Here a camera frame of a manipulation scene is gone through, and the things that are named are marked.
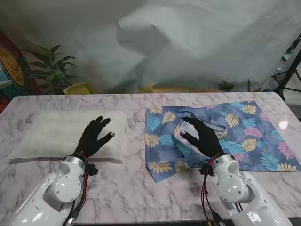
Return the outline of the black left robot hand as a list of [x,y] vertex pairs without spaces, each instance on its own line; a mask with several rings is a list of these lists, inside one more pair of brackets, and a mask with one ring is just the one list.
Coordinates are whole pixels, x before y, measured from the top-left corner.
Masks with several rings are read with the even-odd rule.
[[109,132],[102,138],[98,138],[98,136],[110,121],[110,118],[103,119],[102,116],[99,116],[96,120],[92,120],[84,129],[73,155],[84,155],[88,158],[108,143],[115,136],[114,132]]

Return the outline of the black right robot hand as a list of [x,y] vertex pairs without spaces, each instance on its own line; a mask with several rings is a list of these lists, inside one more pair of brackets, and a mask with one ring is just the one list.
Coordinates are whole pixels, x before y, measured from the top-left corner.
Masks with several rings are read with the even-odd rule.
[[198,138],[193,137],[186,131],[181,131],[180,135],[182,138],[186,139],[191,145],[196,147],[203,155],[207,157],[214,157],[224,155],[224,151],[219,144],[219,139],[215,132],[208,126],[206,126],[202,121],[193,117],[183,117],[185,122],[193,125],[198,133]]

